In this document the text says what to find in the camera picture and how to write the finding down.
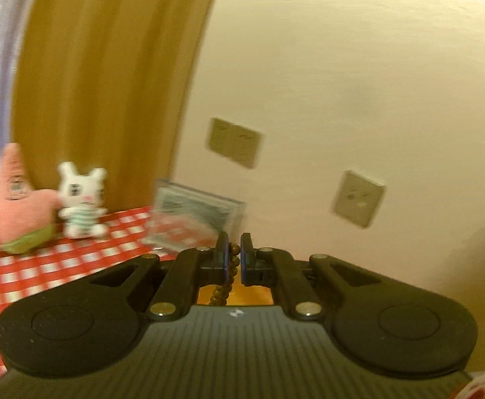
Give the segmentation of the double wall light switch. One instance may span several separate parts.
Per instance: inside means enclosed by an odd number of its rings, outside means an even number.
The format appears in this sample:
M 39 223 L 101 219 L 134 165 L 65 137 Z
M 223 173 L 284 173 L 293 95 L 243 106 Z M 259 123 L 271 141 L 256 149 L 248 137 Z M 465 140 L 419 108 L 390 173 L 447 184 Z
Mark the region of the double wall light switch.
M 246 169 L 254 169 L 262 141 L 260 132 L 215 117 L 209 123 L 206 146 Z

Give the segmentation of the golden brown curtain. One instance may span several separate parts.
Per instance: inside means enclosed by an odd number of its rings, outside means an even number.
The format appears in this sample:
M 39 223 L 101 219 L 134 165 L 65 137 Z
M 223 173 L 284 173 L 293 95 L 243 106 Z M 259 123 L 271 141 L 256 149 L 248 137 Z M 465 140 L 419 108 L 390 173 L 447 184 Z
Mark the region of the golden brown curtain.
M 112 211 L 146 206 L 171 171 L 213 0 L 34 0 L 12 95 L 12 138 L 36 188 L 57 167 L 107 171 Z

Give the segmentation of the red white checkered tablecloth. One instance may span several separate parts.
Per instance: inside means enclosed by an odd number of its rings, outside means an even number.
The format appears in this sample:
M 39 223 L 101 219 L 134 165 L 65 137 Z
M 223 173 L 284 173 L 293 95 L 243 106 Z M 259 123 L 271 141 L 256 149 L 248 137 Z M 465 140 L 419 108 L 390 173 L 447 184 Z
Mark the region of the red white checkered tablecloth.
M 110 213 L 103 218 L 109 233 L 101 240 L 58 236 L 41 249 L 21 255 L 0 252 L 0 313 L 26 296 L 60 286 L 103 268 L 154 251 L 170 259 L 183 247 L 211 244 L 216 238 L 186 219 L 148 207 Z M 5 371 L 0 358 L 0 375 Z

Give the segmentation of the pink starfish plush toy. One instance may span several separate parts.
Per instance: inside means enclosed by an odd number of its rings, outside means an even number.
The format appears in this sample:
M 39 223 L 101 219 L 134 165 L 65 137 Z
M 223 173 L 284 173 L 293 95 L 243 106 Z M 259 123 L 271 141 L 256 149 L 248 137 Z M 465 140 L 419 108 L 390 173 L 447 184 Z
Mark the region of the pink starfish plush toy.
M 60 207 L 56 190 L 32 187 L 20 145 L 5 145 L 0 159 L 0 251 L 25 254 L 52 240 Z

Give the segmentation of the golden plastic tray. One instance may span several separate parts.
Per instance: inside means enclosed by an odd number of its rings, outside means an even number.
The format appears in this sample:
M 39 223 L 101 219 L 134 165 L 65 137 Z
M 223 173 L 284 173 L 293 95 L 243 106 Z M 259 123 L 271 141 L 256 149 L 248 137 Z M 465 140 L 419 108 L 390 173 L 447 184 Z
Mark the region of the golden plastic tray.
M 216 285 L 201 287 L 197 296 L 197 303 L 199 305 L 208 305 L 215 291 Z M 237 306 L 273 305 L 273 299 L 269 288 L 264 286 L 244 286 L 240 281 L 240 277 L 236 277 L 227 304 Z

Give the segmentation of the white bunny plush toy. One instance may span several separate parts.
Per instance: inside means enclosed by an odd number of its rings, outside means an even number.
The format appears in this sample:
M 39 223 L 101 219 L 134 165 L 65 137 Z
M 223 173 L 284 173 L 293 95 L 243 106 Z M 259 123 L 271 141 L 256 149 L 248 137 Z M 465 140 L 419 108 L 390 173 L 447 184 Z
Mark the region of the white bunny plush toy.
M 107 213 L 103 208 L 106 170 L 95 168 L 80 175 L 75 164 L 66 161 L 59 164 L 58 172 L 63 235 L 73 240 L 105 236 L 108 228 L 100 219 Z

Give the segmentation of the wall socket plate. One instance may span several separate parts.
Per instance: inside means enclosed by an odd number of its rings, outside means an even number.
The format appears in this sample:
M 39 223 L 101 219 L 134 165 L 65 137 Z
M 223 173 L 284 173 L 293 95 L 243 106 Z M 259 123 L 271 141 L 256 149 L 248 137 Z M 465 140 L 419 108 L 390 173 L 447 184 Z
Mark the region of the wall socket plate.
M 366 229 L 371 226 L 387 187 L 379 181 L 346 170 L 332 205 L 332 212 L 345 221 Z

